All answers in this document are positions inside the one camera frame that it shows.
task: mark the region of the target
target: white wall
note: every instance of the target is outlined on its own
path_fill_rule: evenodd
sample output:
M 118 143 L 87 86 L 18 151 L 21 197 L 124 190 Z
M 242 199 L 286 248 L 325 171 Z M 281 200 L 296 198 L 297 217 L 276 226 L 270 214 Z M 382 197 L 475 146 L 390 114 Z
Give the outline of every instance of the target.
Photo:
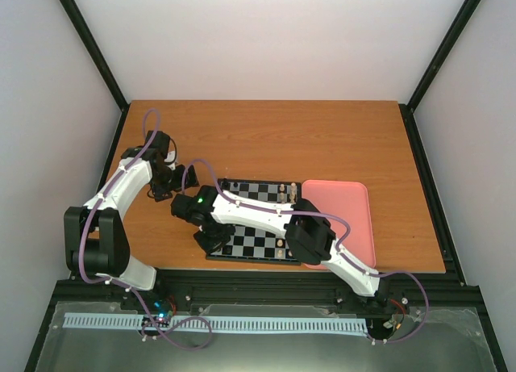
M 463 0 L 77 0 L 129 99 L 407 102 Z
M 416 120 L 468 283 L 516 370 L 516 0 L 483 0 Z
M 96 189 L 119 111 L 57 0 L 0 0 L 0 360 L 23 370 L 55 282 L 63 214 Z

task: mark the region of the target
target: wooden table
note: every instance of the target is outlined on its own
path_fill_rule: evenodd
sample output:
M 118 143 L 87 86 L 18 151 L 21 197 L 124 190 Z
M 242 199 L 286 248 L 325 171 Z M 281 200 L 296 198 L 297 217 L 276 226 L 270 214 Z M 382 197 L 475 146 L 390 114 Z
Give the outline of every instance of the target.
M 219 178 L 362 182 L 368 188 L 377 268 L 444 272 L 418 172 L 396 102 L 134 101 L 111 166 L 143 143 L 147 109 L 177 143 L 180 163 L 205 158 Z M 155 124 L 149 117 L 147 129 Z M 201 184 L 211 181 L 197 166 Z M 160 268 L 308 270 L 305 266 L 207 261 L 196 228 L 155 203 L 145 187 L 124 219 L 131 253 Z M 187 190 L 195 194 L 197 189 Z

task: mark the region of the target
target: purple cable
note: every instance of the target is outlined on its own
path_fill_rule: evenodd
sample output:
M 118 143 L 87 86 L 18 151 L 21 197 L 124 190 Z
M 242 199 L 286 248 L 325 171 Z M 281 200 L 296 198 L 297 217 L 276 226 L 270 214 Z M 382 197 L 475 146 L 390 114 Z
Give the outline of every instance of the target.
M 213 180 L 214 182 L 214 185 L 215 185 L 215 189 L 217 190 L 218 194 L 220 194 L 225 200 L 227 200 L 229 203 L 232 203 L 232 204 L 235 204 L 235 200 L 231 199 L 230 197 L 228 197 L 223 191 L 222 189 L 220 188 L 220 186 L 218 185 L 218 182 L 217 182 L 217 177 L 215 176 L 215 172 L 213 170 L 213 168 L 211 167 L 210 163 L 202 158 L 196 158 L 194 160 L 192 160 L 188 166 L 186 167 L 185 169 L 185 172 L 183 173 L 183 177 L 181 179 L 181 189 L 182 189 L 182 193 L 184 194 L 185 193 L 185 180 L 186 180 L 186 174 L 188 173 L 188 169 L 190 166 L 194 165 L 196 162 L 201 162 L 207 169 L 208 171 L 210 172 L 210 176 L 211 176 L 211 179 Z M 272 214 L 276 214 L 277 212 L 275 210 L 271 210 L 271 209 L 268 209 L 268 208 L 263 208 L 263 207 L 258 207 L 256 205 L 251 205 L 251 204 L 245 204 L 245 203 L 240 203 L 240 206 L 241 207 L 246 207 L 246 208 L 249 208 L 249 209 L 253 209 L 255 211 L 263 211 L 263 212 L 267 212 L 267 213 L 272 213 Z M 351 227 L 350 225 L 347 223 L 346 220 L 344 219 L 341 219 L 339 218 L 338 216 L 335 216 L 335 215 L 328 215 L 326 213 L 320 213 L 320 212 L 307 212 L 307 211 L 283 211 L 281 212 L 282 214 L 284 215 L 301 215 L 301 216 L 313 216 L 313 217 L 325 217 L 327 219 L 333 219 L 335 221 L 338 221 L 339 223 L 343 224 L 345 227 L 346 227 L 346 232 L 342 235 L 342 237 L 339 238 L 339 240 L 337 241 L 336 245 L 335 245 L 335 248 L 337 249 L 337 251 L 340 250 L 340 246 L 341 244 L 343 243 L 343 241 L 349 236 L 350 232 L 351 232 Z M 357 265 L 354 261 L 352 261 L 347 255 L 344 255 L 343 253 L 340 254 L 340 256 L 347 262 L 349 263 L 349 265 L 351 265 L 354 269 L 356 270 L 359 270 L 362 274 L 365 274 L 366 273 L 366 270 L 364 270 L 363 268 L 361 268 L 359 265 Z M 416 284 L 418 285 L 419 287 L 419 290 L 421 290 L 421 293 L 422 293 L 422 296 L 423 298 L 425 299 L 425 306 L 427 308 L 427 312 L 429 312 L 430 310 L 430 304 L 428 302 L 428 295 L 427 293 L 425 292 L 425 289 L 423 288 L 421 282 L 412 274 L 412 273 L 409 273 L 408 271 L 392 271 L 392 272 L 389 272 L 389 273 L 383 273 L 383 274 L 369 274 L 370 276 L 374 277 L 374 278 L 385 278 L 385 277 L 388 277 L 390 275 L 393 275 L 393 274 L 406 274 L 408 275 L 409 277 L 411 277 L 415 282 Z M 392 340 L 392 341 L 387 341 L 388 343 L 390 344 L 396 344 L 398 342 L 402 342 L 408 338 L 411 338 L 414 334 L 416 334 L 417 332 L 419 332 L 422 328 L 422 326 L 425 324 L 425 322 L 427 321 L 427 314 L 425 313 L 425 316 L 422 318 L 421 320 L 421 324 L 419 324 L 419 326 L 411 333 L 407 334 L 406 336 L 402 337 L 402 338 L 399 338 L 397 340 Z M 372 341 L 374 341 L 374 339 L 367 335 L 368 338 Z
M 144 123 L 143 123 L 144 136 L 145 136 L 145 121 L 147 120 L 147 117 L 149 116 L 149 114 L 151 112 L 156 112 L 157 120 L 156 120 L 156 126 L 154 127 L 154 130 L 152 131 L 150 138 L 145 143 L 145 145 L 142 147 L 142 149 L 136 154 L 136 156 L 131 161 L 129 161 L 129 163 L 127 163 L 127 165 L 124 166 L 125 171 L 120 170 L 108 182 L 108 184 L 106 185 L 106 188 L 102 191 L 103 197 L 106 197 L 110 193 L 111 189 L 113 189 L 114 184 L 116 184 L 116 182 L 124 175 L 124 173 L 127 172 L 139 160 L 139 158 L 145 153 L 145 151 L 148 149 L 148 147 L 150 146 L 150 144 L 156 137 L 158 128 L 160 128 L 161 117 L 160 117 L 160 112 L 155 108 L 151 108 L 149 111 L 147 111 L 147 113 L 144 116 Z M 152 322 L 152 325 L 156 328 L 158 333 L 162 337 L 164 337 L 170 344 L 178 347 L 179 349 L 183 349 L 183 350 L 199 350 L 201 348 L 204 348 L 206 345 L 208 345 L 210 343 L 211 337 L 213 336 L 213 329 L 210 325 L 210 322 L 208 322 L 208 320 L 206 320 L 202 317 L 189 317 L 189 318 L 186 318 L 186 319 L 178 322 L 177 324 L 172 326 L 170 329 L 168 329 L 166 332 L 163 332 L 160 329 L 159 324 L 154 320 L 154 318 L 152 318 L 152 314 L 151 314 L 150 310 L 148 309 L 147 305 L 145 304 L 144 299 L 142 298 L 142 296 L 140 295 L 140 293 L 137 290 L 132 288 L 130 285 L 127 285 L 126 283 L 119 281 L 118 279 L 111 279 L 111 277 L 98 277 L 95 279 L 88 278 L 88 275 L 86 274 L 85 267 L 84 267 L 84 252 L 85 252 L 85 247 L 86 247 L 86 240 L 87 240 L 88 234 L 89 234 L 89 226 L 91 225 L 91 222 L 93 221 L 95 212 L 102 204 L 102 201 L 103 201 L 102 199 L 99 199 L 92 206 L 91 211 L 89 211 L 89 215 L 86 218 L 84 229 L 81 234 L 81 243 L 79 245 L 79 273 L 81 274 L 82 280 L 89 284 L 100 283 L 100 282 L 110 280 L 113 284 L 115 284 L 117 286 L 123 287 L 124 289 L 130 289 L 132 291 L 132 293 L 136 296 L 136 298 L 139 300 L 139 302 L 141 303 L 142 308 L 145 310 L 145 313 L 148 315 L 148 318 Z M 208 333 L 210 335 L 203 344 L 201 344 L 199 346 L 195 346 L 193 348 L 189 348 L 184 345 L 178 344 L 177 342 L 175 342 L 167 337 L 167 334 L 170 333 L 172 330 L 174 330 L 178 326 L 183 325 L 183 323 L 191 321 L 191 320 L 200 320 L 207 326 Z

